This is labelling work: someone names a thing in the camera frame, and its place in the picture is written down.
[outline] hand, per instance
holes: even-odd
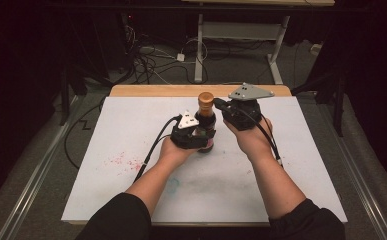
[[[264,119],[261,119],[259,124],[271,136],[271,121],[268,118],[265,119],[268,125]],[[224,120],[224,123],[234,133],[240,149],[247,155],[251,162],[265,157],[274,158],[270,143],[258,127],[255,126],[253,129],[239,131],[226,120]]]
[[[187,158],[199,149],[182,149],[177,147],[169,137],[166,137],[161,146],[158,163],[175,170],[181,166]]]

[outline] forearm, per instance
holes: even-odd
[[[278,219],[305,200],[305,195],[272,156],[251,159],[268,216]]]
[[[172,167],[158,162],[125,192],[139,197],[146,205],[150,216],[152,216],[166,182],[173,171]]]

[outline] brown bottle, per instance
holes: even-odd
[[[196,112],[195,118],[199,121],[199,125],[196,128],[196,135],[209,135],[215,130],[215,122],[217,118],[212,110],[214,105],[214,95],[210,92],[203,92],[198,97],[199,111]],[[208,153],[214,146],[214,139],[208,140],[208,145],[199,150],[201,153]]]

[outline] white board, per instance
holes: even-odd
[[[285,170],[315,204],[347,222],[296,98],[258,101],[273,123]],[[112,197],[125,191],[164,124],[185,110],[194,113],[197,109],[197,97],[108,97],[62,220],[88,221]],[[207,154],[195,153],[171,175],[152,216],[154,224],[268,223],[251,164],[222,122],[221,112],[215,113],[214,148]],[[160,144],[146,170],[156,163],[159,150]]]

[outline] table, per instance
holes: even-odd
[[[237,87],[115,86],[102,108],[62,220],[85,224],[101,206],[128,188],[163,124],[186,108],[196,111],[199,93],[210,91],[224,98]],[[286,171],[317,205],[332,210],[346,222],[296,98],[285,86],[258,87],[277,96],[260,99],[259,103],[277,129],[274,136]],[[221,112],[215,113],[213,150],[205,155],[195,153],[171,175],[152,217],[154,225],[268,225],[252,167],[223,125]],[[155,150],[149,167],[158,154],[159,150]]]
[[[183,0],[187,2],[205,3],[234,3],[254,5],[284,5],[284,6],[310,6],[323,7],[333,6],[334,0]],[[275,40],[275,47],[272,54],[267,55],[269,68],[274,83],[283,84],[280,71],[276,63],[284,34],[290,16],[284,16],[281,24],[258,24],[258,23],[233,23],[233,22],[205,22],[203,14],[199,14],[197,34],[197,57],[195,65],[194,81],[202,82],[203,70],[203,38],[225,38],[225,39],[253,39],[253,40]]]

